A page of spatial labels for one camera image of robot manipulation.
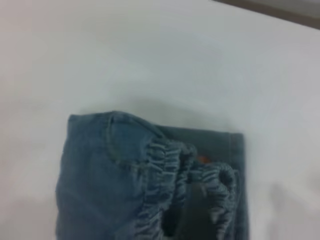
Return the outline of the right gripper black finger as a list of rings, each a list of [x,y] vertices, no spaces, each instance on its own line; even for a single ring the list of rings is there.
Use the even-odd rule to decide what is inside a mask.
[[[212,226],[208,209],[209,204],[202,186],[188,185],[185,204],[173,239],[209,240]]]

